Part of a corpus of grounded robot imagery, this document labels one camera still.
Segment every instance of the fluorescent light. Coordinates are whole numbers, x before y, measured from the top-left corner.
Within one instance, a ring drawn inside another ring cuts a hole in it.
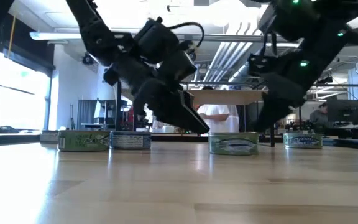
[[[330,96],[336,96],[336,95],[339,95],[339,94],[343,94],[344,92],[338,92],[338,93],[333,93],[333,94],[329,94],[329,95],[325,95],[325,96],[319,96],[317,97],[317,99],[325,99],[325,98],[328,98]]]
[[[272,43],[267,43],[266,47],[271,47]],[[299,44],[293,44],[293,43],[278,43],[277,47],[299,47]]]
[[[33,40],[73,40],[81,39],[81,34],[30,32],[30,37]]]

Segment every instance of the table surface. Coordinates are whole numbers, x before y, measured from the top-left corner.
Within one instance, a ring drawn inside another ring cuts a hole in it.
[[[217,156],[206,143],[151,151],[0,146],[0,223],[358,223],[358,149]]]
[[[264,90],[186,90],[194,96],[194,104],[248,105],[262,99]],[[130,90],[122,90],[122,95],[133,101]]]

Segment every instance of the green can label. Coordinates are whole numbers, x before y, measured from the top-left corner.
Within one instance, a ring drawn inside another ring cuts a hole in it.
[[[103,151],[109,147],[109,132],[59,132],[58,148],[62,151]]]
[[[284,134],[286,147],[322,148],[321,135],[319,134]]]
[[[214,134],[209,136],[209,150],[213,154],[254,155],[258,154],[257,134]]]

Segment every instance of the table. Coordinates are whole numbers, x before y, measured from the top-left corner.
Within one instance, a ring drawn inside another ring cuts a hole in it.
[[[207,144],[0,146],[0,223],[358,223],[358,150],[217,156]]]
[[[248,105],[262,99],[263,90],[187,90],[194,96],[194,104]],[[122,95],[131,101],[134,97],[130,90],[122,90]]]

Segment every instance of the white shirt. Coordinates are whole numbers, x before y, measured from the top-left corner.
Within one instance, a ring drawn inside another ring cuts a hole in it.
[[[230,114],[227,105],[203,105],[198,108],[197,112],[205,115]],[[212,119],[204,119],[204,121],[209,126],[210,133],[227,133],[230,131],[226,121],[217,122]]]
[[[229,115],[226,120],[227,125],[229,126],[230,133],[238,133],[239,132],[239,120],[240,118],[237,116]]]

